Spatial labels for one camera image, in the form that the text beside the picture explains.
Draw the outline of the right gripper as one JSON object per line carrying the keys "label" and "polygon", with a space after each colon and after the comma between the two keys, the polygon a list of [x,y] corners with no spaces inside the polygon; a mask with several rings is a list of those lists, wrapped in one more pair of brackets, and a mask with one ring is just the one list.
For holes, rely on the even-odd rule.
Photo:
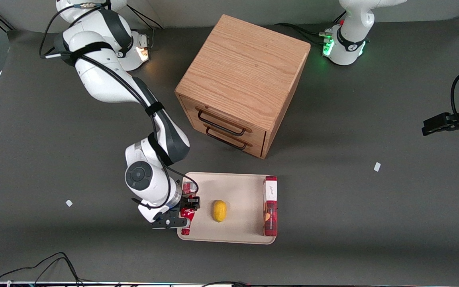
{"label": "right gripper", "polygon": [[168,202],[159,207],[145,200],[138,200],[140,214],[151,223],[152,229],[182,229],[189,225],[189,219],[180,217],[180,205],[182,209],[197,211],[200,208],[199,196],[174,195],[168,198]]}

